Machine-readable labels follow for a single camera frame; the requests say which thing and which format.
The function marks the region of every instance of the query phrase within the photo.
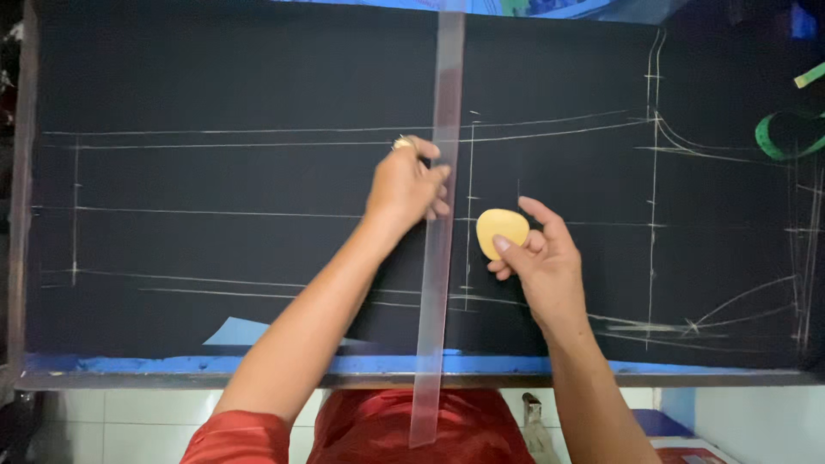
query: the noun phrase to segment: person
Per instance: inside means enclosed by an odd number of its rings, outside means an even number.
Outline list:
[[[286,463],[292,423],[321,381],[379,265],[422,217],[450,212],[438,148],[396,142],[375,170],[365,214],[325,268],[243,358],[181,462]],[[522,246],[496,235],[498,280],[517,274],[553,368],[554,394],[573,462],[660,462],[625,404],[585,311],[581,259],[561,217],[537,200],[519,207],[540,222]],[[318,413],[308,462],[533,462],[497,391],[442,390],[437,440],[408,446],[412,391],[334,391]]]

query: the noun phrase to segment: red shirt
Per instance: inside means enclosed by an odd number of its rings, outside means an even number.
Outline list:
[[[533,462],[501,394],[441,391],[432,445],[409,449],[413,391],[335,391],[315,419],[308,464]],[[195,432],[181,464],[286,464],[290,429],[273,414],[227,411]]]

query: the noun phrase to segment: hand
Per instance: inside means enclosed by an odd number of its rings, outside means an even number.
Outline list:
[[[582,258],[564,220],[526,196],[519,198],[518,205],[544,225],[544,232],[531,230],[521,247],[501,235],[493,236],[502,260],[490,262],[487,269],[500,281],[513,273],[519,275],[530,311],[545,337],[569,329],[570,324],[587,325]]]
[[[441,152],[431,142],[408,135],[415,147],[399,147],[390,152],[378,167],[372,191],[366,202],[364,222],[378,225],[400,240],[423,217],[435,219],[450,207],[441,198],[447,189],[441,185],[450,175],[450,166],[427,169],[418,158],[436,159]]]

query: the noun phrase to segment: green measuring tape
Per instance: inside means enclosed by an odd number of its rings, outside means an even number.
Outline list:
[[[759,121],[756,137],[759,148],[768,156],[777,161],[786,161],[825,148],[825,135],[819,135],[822,133],[825,133],[825,112],[778,111]],[[804,142],[807,146],[800,150],[799,143],[802,140],[807,140]]]

